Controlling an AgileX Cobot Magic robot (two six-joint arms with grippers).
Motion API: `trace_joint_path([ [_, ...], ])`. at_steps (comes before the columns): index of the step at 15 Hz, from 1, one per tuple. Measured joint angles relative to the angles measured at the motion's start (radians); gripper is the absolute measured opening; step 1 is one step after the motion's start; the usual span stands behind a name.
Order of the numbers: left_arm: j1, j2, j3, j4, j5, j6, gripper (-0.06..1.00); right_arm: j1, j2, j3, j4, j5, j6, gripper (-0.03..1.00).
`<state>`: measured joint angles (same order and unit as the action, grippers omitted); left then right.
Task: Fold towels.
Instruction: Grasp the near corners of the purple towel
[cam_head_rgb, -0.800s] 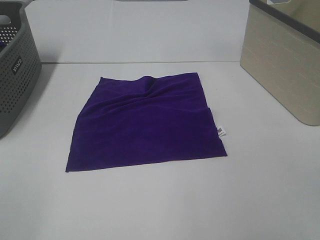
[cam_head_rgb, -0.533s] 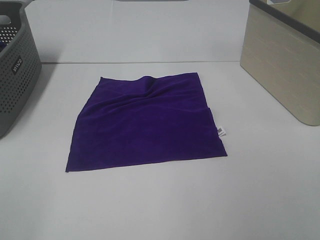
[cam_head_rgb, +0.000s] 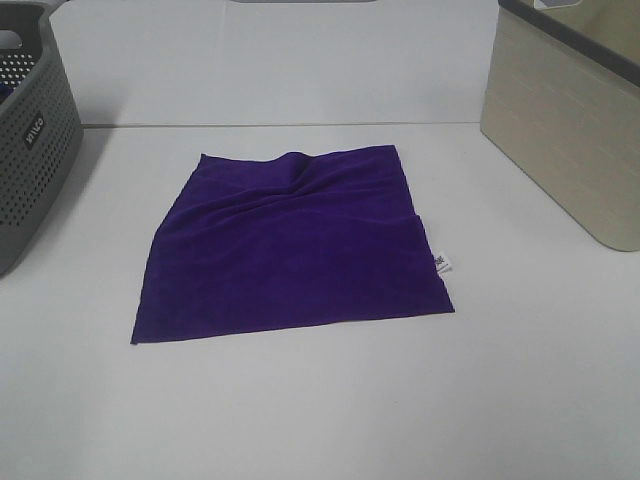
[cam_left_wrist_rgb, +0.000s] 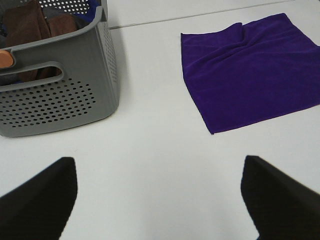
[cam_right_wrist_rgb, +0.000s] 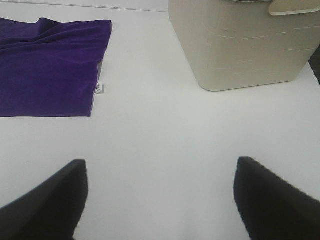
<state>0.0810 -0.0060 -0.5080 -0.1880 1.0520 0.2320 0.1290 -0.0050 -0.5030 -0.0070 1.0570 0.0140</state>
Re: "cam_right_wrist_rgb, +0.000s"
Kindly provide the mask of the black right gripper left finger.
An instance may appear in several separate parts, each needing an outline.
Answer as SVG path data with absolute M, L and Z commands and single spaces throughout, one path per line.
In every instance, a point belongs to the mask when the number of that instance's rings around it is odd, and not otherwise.
M 0 209 L 0 238 L 72 240 L 87 197 L 86 161 L 76 159 Z

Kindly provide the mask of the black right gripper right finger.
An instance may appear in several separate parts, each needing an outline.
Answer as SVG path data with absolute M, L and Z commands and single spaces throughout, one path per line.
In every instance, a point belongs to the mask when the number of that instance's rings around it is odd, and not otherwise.
M 251 157 L 237 161 L 233 195 L 252 240 L 320 238 L 320 202 Z

